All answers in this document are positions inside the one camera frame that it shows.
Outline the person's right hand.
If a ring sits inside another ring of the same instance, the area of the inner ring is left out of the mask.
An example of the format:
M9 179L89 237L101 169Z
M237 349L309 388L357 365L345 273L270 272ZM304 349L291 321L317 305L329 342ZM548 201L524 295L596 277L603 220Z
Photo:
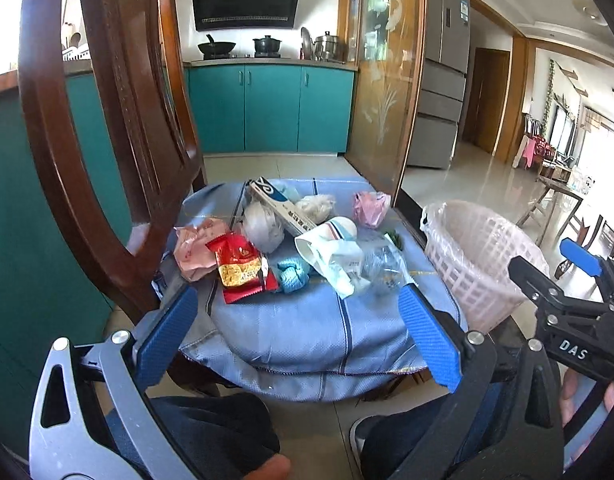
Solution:
M562 425L565 426L575 414L574 394L577 393L580 374L568 368L563 376L559 406L561 410ZM614 382L607 388L603 397L604 408L610 412L614 407Z

